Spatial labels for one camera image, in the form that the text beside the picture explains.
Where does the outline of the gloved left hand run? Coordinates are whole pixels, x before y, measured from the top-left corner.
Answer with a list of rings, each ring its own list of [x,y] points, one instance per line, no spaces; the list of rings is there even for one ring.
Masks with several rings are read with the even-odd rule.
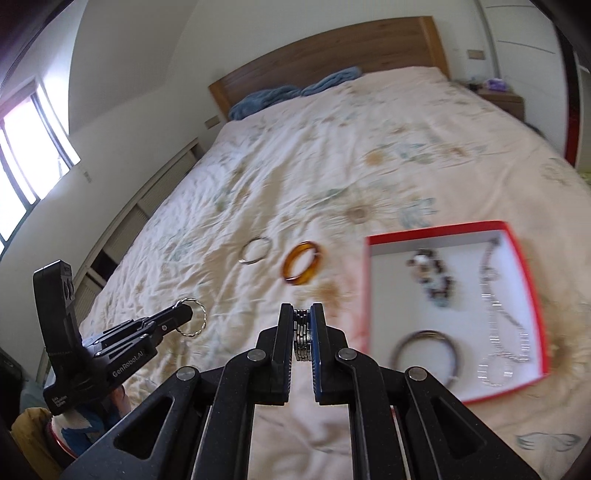
[[[123,386],[98,403],[71,409],[50,420],[50,438],[69,456],[77,458],[131,411]]]

